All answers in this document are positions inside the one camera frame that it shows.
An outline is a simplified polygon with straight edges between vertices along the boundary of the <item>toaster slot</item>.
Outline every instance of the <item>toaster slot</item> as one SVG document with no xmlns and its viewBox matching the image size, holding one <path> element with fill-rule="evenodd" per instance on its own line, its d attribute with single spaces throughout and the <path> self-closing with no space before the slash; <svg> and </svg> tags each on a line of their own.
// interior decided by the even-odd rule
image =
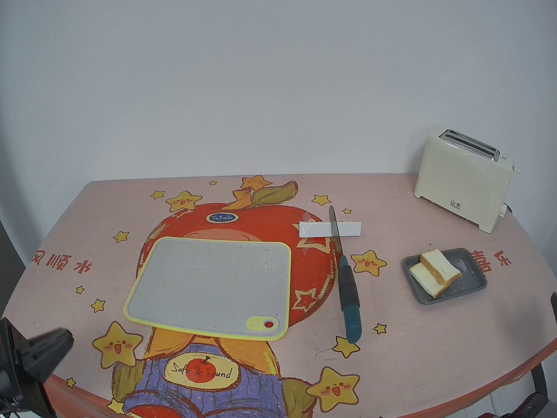
<svg viewBox="0 0 557 418">
<path fill-rule="evenodd" d="M 459 133 L 458 131 L 446 130 L 439 137 L 448 143 L 458 145 L 491 161 L 499 160 L 499 150 L 497 150 L 495 147 L 492 147 L 486 143 L 482 143 L 481 141 Z"/>
</svg>

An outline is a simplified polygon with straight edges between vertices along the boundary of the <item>knife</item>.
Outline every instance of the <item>knife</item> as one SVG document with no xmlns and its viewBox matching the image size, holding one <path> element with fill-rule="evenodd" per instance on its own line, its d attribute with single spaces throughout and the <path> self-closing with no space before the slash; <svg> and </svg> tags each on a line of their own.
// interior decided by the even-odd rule
<svg viewBox="0 0 557 418">
<path fill-rule="evenodd" d="M 355 344 L 361 337 L 360 299 L 358 288 L 354 280 L 352 267 L 343 254 L 340 243 L 339 226 L 337 216 L 332 206 L 329 206 L 329 219 L 331 221 L 332 244 L 335 248 L 337 265 L 339 268 L 339 294 L 340 309 L 344 314 L 344 327 L 346 328 L 346 340 Z"/>
</svg>

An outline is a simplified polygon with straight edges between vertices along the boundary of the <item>gray tray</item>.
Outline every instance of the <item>gray tray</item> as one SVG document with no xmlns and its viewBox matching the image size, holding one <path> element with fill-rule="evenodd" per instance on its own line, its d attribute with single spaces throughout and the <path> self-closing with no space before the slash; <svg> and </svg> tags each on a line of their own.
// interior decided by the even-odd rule
<svg viewBox="0 0 557 418">
<path fill-rule="evenodd" d="M 445 289 L 436 299 L 427 294 L 424 289 L 420 286 L 418 282 L 415 281 L 414 277 L 410 274 L 410 268 L 415 264 L 419 263 L 419 255 L 413 255 L 411 257 L 406 257 L 402 261 L 402 268 L 404 273 L 408 278 L 410 287 L 418 302 L 424 305 L 431 305 L 433 303 L 442 302 L 444 300 L 449 300 L 455 297 L 463 296 L 468 293 L 473 293 L 474 291 L 479 291 L 487 286 L 487 279 L 474 260 L 474 257 L 470 254 L 468 249 L 459 247 L 456 249 L 449 249 L 448 251 L 441 251 L 445 258 L 457 268 L 461 273 L 462 277 L 456 279 L 451 283 L 450 287 Z"/>
</svg>

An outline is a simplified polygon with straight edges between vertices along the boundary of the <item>white paper strip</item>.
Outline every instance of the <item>white paper strip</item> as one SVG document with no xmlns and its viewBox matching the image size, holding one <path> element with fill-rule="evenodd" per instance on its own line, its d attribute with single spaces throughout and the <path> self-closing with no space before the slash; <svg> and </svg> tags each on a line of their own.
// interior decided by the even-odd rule
<svg viewBox="0 0 557 418">
<path fill-rule="evenodd" d="M 361 223 L 357 221 L 339 221 L 341 237 L 356 237 L 361 234 Z M 300 238 L 330 237 L 331 223 L 328 221 L 300 221 Z"/>
</svg>

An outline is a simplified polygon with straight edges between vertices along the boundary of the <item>table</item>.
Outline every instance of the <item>table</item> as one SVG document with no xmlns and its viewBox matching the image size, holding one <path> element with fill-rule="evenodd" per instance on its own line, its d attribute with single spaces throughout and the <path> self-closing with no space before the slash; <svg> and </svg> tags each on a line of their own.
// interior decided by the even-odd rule
<svg viewBox="0 0 557 418">
<path fill-rule="evenodd" d="M 557 280 L 512 214 L 483 233 L 416 199 L 415 179 L 93 182 L 48 234 L 5 315 L 28 338 L 56 327 L 72 331 L 73 349 L 46 383 L 64 418 L 443 417 L 519 379 L 557 349 L 550 305 Z M 361 222 L 361 236 L 343 240 L 360 293 L 364 331 L 357 347 L 343 339 L 331 240 L 301 239 L 297 231 L 299 221 L 328 221 L 331 203 L 339 221 Z M 219 212 L 234 215 L 210 221 Z M 218 339 L 126 320 L 122 306 L 136 273 L 163 236 L 287 243 L 286 336 L 268 343 Z M 418 303 L 401 261 L 455 247 L 477 251 L 487 288 Z M 205 366 L 175 364 L 190 352 L 211 355 L 238 375 L 220 379 Z M 180 370 L 170 373 L 173 367 Z"/>
</svg>

